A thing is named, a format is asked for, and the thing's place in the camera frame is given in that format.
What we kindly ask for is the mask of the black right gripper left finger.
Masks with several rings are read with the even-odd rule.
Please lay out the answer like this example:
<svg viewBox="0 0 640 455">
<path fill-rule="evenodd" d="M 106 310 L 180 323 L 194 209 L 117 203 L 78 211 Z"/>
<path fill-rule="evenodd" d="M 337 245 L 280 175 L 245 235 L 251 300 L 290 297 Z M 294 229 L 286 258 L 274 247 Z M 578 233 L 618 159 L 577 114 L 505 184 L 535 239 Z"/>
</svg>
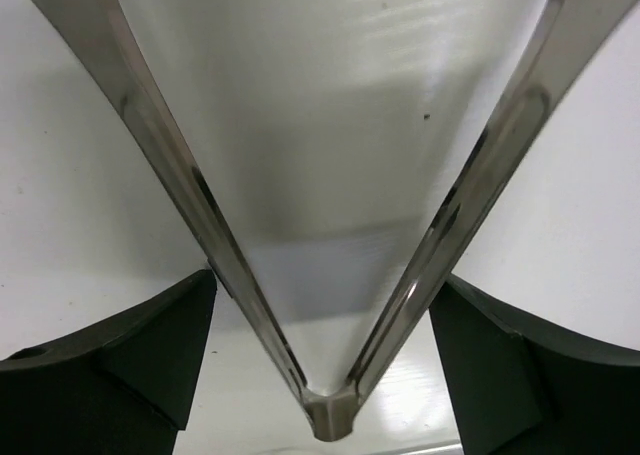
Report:
<svg viewBox="0 0 640 455">
<path fill-rule="evenodd" d="M 189 420 L 217 283 L 155 297 L 1 362 L 4 454 L 170 454 Z"/>
</svg>

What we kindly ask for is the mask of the steel bread tongs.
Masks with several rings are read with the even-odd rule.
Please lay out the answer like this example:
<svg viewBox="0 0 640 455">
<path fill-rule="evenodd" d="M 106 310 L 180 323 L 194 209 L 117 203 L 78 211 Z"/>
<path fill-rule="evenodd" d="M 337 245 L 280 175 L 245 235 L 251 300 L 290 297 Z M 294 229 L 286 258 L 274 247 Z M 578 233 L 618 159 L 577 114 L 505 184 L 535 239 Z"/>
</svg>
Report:
<svg viewBox="0 0 640 455">
<path fill-rule="evenodd" d="M 119 0 L 31 0 L 124 122 L 324 442 L 345 438 L 505 185 L 585 66 L 638 0 L 547 0 L 464 167 L 342 386 L 313 392 L 216 204 Z"/>
</svg>

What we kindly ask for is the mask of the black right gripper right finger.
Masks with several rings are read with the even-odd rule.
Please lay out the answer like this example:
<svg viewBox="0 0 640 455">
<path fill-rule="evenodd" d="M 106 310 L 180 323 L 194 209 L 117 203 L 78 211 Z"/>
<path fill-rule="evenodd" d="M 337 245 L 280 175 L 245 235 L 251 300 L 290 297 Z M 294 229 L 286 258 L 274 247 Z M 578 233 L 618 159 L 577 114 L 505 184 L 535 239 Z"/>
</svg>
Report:
<svg viewBox="0 0 640 455">
<path fill-rule="evenodd" d="M 459 277 L 429 309 L 466 454 L 636 454 L 639 353 Z"/>
</svg>

